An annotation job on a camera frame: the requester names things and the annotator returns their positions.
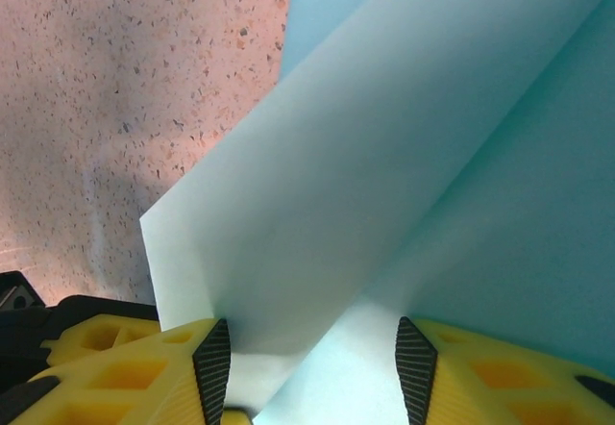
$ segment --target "white paper sheet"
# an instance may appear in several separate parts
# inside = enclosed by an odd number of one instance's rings
[[[615,376],[615,0],[606,0],[255,425],[407,424],[402,314]]]
[[[146,213],[164,329],[260,410],[600,0],[368,0]]]

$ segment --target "black textured tip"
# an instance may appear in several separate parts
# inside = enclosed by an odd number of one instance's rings
[[[58,377],[48,376],[5,391],[0,395],[0,425],[9,425],[59,384]]]
[[[615,385],[588,375],[578,375],[577,382],[615,409]]]
[[[425,425],[438,352],[414,324],[402,317],[397,328],[395,365],[410,425]]]
[[[220,425],[231,370],[229,325],[220,319],[192,355],[206,425]]]

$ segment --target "black rubber pad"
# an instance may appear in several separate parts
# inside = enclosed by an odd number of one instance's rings
[[[578,375],[577,382],[615,409],[615,385],[588,375]]]
[[[58,377],[48,376],[5,391],[0,395],[0,425],[9,425],[59,384]]]
[[[231,370],[229,325],[220,319],[192,355],[206,425],[220,425]]]
[[[425,425],[438,353],[414,324],[402,317],[397,328],[395,365],[410,425]]]

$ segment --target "pink speckled surface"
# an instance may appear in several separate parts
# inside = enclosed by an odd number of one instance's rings
[[[287,1],[0,0],[0,271],[152,302],[138,218],[275,84]]]

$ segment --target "speckled terrazzo surface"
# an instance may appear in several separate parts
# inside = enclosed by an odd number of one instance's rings
[[[138,218],[271,88],[288,0],[0,0],[0,271],[152,302]]]

